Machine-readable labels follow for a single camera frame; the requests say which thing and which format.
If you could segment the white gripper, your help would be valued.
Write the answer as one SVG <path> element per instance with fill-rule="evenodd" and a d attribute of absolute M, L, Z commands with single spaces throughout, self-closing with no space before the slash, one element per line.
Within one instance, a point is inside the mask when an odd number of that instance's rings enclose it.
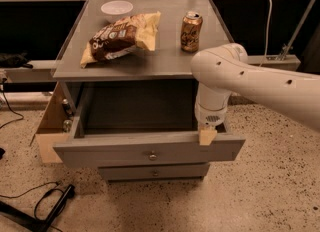
<path fill-rule="evenodd" d="M 200 125 L 199 144 L 209 146 L 217 136 L 216 126 L 225 120 L 231 92 L 220 88 L 208 88 L 198 84 L 195 101 L 195 117 Z"/>

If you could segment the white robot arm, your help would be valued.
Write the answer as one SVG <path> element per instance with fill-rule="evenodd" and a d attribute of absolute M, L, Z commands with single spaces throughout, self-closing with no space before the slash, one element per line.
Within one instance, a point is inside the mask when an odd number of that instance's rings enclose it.
<path fill-rule="evenodd" d="M 195 116 L 202 146 L 216 138 L 232 93 L 320 131 L 319 75 L 250 65 L 244 47 L 235 43 L 196 53 L 190 66 L 198 81 Z"/>

